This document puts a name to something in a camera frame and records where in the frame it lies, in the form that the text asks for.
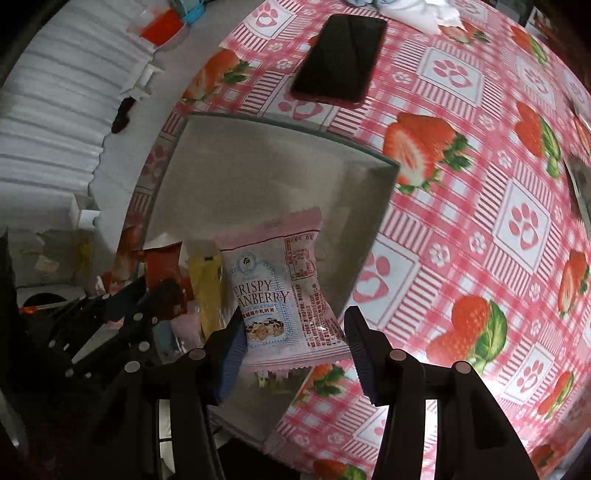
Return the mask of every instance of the floor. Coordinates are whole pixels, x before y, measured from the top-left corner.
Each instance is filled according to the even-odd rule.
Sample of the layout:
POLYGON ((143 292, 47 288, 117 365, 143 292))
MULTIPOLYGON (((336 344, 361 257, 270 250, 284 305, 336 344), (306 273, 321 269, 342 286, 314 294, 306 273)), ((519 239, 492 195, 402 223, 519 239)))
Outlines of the floor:
POLYGON ((261 1, 212 1, 179 46, 156 53, 154 63, 164 71, 150 82, 151 97, 134 105, 130 111, 131 122, 123 132, 105 138, 105 149, 90 184, 90 194, 100 209, 95 222, 93 275, 112 267, 135 183, 174 104, 219 43, 261 1))

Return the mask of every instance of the pink checkered pattern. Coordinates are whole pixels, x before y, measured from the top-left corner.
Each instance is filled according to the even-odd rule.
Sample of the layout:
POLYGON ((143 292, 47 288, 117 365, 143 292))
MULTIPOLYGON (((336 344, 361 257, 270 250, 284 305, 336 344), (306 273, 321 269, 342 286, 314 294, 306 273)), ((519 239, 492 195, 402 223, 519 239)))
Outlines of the pink checkered pattern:
MULTIPOLYGON (((431 192, 392 192, 350 302, 359 305, 393 346, 422 361, 427 361, 430 342, 452 330, 452 308, 461 296, 495 302, 508 331, 505 346, 482 378, 528 452, 544 444, 554 450, 548 465, 538 470, 544 476, 591 420, 589 294, 579 295, 564 317, 558 314, 569 253, 581 251, 589 259, 591 248, 582 222, 571 212, 563 166, 560 178, 551 178, 545 160, 533 156, 515 134, 517 102, 530 105, 547 121, 563 156, 573 152, 584 158, 566 97, 576 94, 587 116, 591 98, 546 47, 545 66, 522 50, 511 39, 514 24, 498 11, 478 0, 456 0, 456 5, 464 20, 485 32, 489 44, 428 37, 388 20, 368 97, 363 106, 350 110, 297 101, 289 87, 310 49, 309 40, 330 15, 375 17, 375 9, 354 8, 340 0, 266 0, 221 44, 249 63, 248 78, 221 86, 205 102, 177 104, 138 180, 126 225, 145 227, 191 110, 299 124, 380 152, 388 125, 400 112, 443 118, 467 137, 472 165, 459 172, 443 166, 441 184, 434 184, 431 192), (436 61, 450 61, 471 72, 473 88, 454 87, 433 76, 429 65, 436 61), (537 216, 535 238, 531 229, 530 237, 524 237, 524 229, 519 244, 508 225, 515 215, 531 211, 537 216), (371 290, 368 279, 377 290, 371 290), (572 390, 545 419, 537 414, 538 405, 563 372, 574 375, 572 390)), ((369 476, 384 413, 363 396, 351 361, 339 365, 346 371, 338 385, 341 393, 325 398, 309 392, 288 409, 264 449, 302 471, 311 471, 315 460, 332 459, 356 465, 369 476)), ((434 408, 428 408, 431 414, 434 408)), ((436 434, 427 432, 424 479, 433 477, 435 455, 436 434)))

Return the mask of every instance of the blue object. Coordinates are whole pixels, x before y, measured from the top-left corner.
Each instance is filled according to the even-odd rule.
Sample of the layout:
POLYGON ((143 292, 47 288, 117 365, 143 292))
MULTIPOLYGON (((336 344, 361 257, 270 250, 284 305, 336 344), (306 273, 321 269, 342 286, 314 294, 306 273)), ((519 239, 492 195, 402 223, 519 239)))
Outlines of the blue object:
POLYGON ((174 7, 181 18, 188 15, 191 10, 198 8, 202 3, 203 0, 173 0, 174 7))
POLYGON ((181 20, 183 23, 185 23, 187 25, 193 25, 197 20, 199 20, 202 17, 202 15, 204 13, 205 13, 205 4, 201 4, 198 7, 193 8, 181 20))

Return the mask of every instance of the pink tablecloth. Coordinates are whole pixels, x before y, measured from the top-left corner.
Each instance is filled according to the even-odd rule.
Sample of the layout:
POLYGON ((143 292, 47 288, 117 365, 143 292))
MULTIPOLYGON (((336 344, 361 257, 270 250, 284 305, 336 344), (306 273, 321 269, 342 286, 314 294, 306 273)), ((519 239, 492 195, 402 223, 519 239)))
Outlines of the pink tablecloth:
MULTIPOLYGON (((422 361, 469 358, 544 476, 591 420, 591 249, 560 161, 568 153, 588 158, 567 98, 587 116, 591 102, 521 27, 479 1, 456 5, 469 22, 467 34, 449 32, 460 41, 388 21, 368 98, 348 110, 294 100, 290 82, 329 15, 375 10, 339 0, 265 1, 188 88, 186 98, 207 94, 203 101, 179 102, 169 117, 126 224, 145 224, 191 110, 301 124, 392 156, 412 143, 423 164, 413 170, 412 158, 397 158, 407 185, 392 194, 352 303, 394 347, 422 361)), ((345 377, 331 383, 340 394, 305 392, 267 448, 304 471, 332 459, 369 477, 386 412, 363 396, 351 362, 340 366, 345 377)), ((436 404, 427 410, 423 478, 432 477, 436 454, 436 404)))

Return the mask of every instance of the smartphone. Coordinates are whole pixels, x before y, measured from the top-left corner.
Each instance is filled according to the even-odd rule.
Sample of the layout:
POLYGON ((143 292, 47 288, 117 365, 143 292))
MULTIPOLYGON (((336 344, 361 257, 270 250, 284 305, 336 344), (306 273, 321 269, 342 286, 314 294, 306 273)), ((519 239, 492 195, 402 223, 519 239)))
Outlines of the smartphone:
POLYGON ((291 86, 298 100, 357 108, 363 104, 387 23, 331 15, 291 86))

